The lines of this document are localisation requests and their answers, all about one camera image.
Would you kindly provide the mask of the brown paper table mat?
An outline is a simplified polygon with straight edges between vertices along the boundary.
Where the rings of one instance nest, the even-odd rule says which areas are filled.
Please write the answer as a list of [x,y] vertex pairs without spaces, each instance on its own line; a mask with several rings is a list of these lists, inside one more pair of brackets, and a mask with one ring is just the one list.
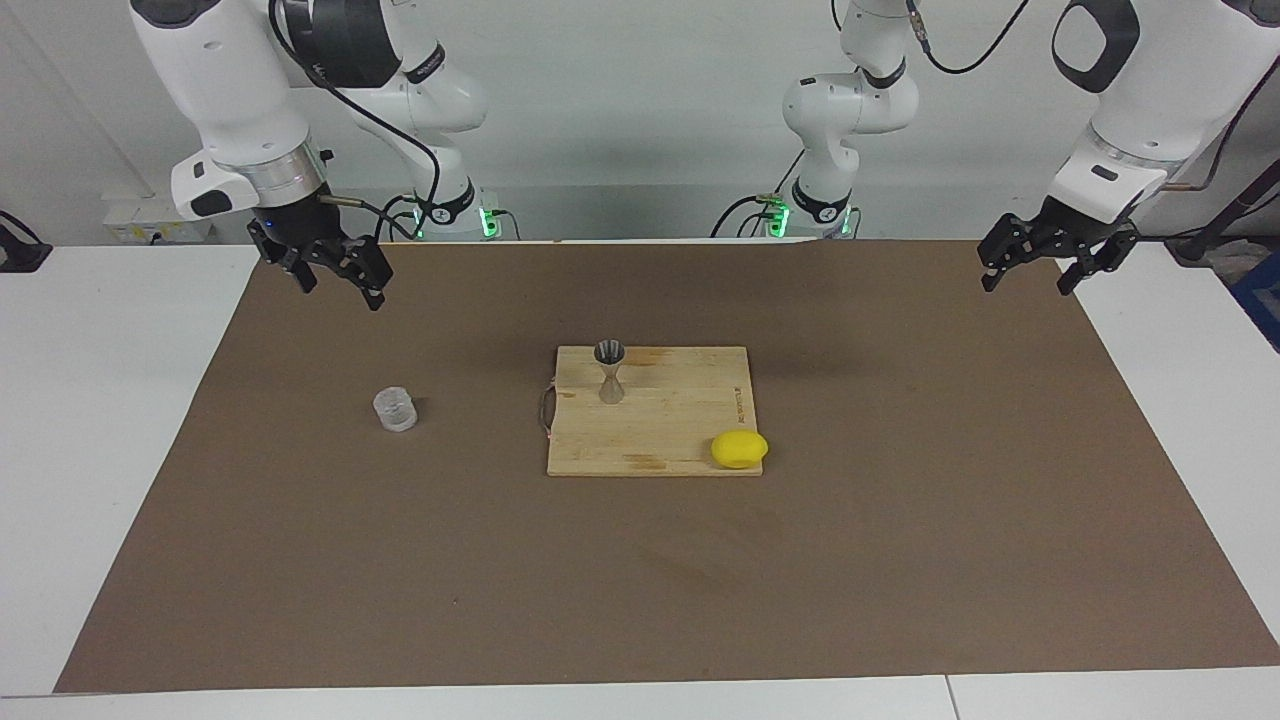
[[[255,268],[60,692],[1280,665],[1057,269],[961,242]],[[561,479],[561,345],[748,350],[762,477]],[[376,392],[419,411],[385,430]]]

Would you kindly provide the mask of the white wall power strip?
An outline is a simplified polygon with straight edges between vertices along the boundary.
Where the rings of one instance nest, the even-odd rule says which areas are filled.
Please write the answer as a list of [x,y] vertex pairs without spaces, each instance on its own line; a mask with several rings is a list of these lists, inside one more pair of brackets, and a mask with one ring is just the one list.
[[216,231],[210,220],[187,220],[163,199],[110,200],[102,227],[120,243],[206,243]]

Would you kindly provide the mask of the blue crate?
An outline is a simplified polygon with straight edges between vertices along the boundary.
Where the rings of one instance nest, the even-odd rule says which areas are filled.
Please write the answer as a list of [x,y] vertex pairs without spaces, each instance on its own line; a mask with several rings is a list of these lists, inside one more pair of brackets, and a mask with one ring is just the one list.
[[1230,295],[1270,346],[1280,354],[1280,250],[1229,287]]

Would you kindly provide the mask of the black stand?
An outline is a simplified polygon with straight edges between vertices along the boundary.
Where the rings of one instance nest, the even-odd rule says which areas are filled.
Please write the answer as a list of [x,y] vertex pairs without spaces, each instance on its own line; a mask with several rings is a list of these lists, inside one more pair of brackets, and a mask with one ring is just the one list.
[[1208,250],[1235,223],[1280,200],[1280,158],[1256,177],[1229,205],[1206,225],[1170,236],[1165,249],[1181,266],[1208,266]]

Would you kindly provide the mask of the clear plastic measuring cup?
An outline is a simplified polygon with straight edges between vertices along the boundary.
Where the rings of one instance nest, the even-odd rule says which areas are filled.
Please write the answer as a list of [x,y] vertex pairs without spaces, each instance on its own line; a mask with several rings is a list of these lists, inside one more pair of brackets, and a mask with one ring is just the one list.
[[376,392],[372,409],[381,427],[389,432],[412,429],[419,421],[413,397],[404,387],[387,387]]

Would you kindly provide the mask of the yellow lemon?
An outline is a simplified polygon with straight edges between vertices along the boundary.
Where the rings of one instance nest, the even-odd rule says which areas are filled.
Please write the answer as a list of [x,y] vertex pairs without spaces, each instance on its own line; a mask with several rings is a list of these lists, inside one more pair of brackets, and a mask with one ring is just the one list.
[[727,430],[710,441],[712,460],[726,470],[759,468],[769,451],[767,438],[753,429]]

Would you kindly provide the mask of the wooden cutting board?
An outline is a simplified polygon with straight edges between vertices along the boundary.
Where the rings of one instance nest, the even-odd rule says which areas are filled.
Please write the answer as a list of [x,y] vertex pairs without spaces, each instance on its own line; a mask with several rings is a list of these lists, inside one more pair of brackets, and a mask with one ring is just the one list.
[[623,391],[605,404],[605,370],[589,345],[556,350],[547,475],[558,478],[762,477],[763,459],[727,468],[712,454],[731,430],[758,429],[744,346],[628,346]]

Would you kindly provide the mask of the metal double jigger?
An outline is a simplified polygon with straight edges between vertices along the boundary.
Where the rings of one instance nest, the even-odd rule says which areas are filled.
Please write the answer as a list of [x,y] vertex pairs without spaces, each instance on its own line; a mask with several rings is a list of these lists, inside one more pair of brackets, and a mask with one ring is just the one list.
[[599,400],[605,405],[617,405],[625,397],[625,388],[620,382],[620,369],[626,357],[626,347],[618,340],[599,341],[593,350],[595,363],[602,369],[603,379],[599,388]]

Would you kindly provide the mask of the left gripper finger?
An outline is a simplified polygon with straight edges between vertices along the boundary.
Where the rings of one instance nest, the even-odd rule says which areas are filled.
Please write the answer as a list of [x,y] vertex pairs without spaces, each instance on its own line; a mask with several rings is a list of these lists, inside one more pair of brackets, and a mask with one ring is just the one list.
[[1011,213],[1001,215],[978,243],[978,258],[984,266],[982,287],[992,293],[1006,272],[1036,260],[1030,224]]
[[1139,231],[1137,228],[1120,228],[1097,250],[1079,247],[1075,261],[1057,281],[1059,292],[1062,296],[1070,296],[1083,281],[1092,275],[1115,272],[1128,259],[1138,241]]

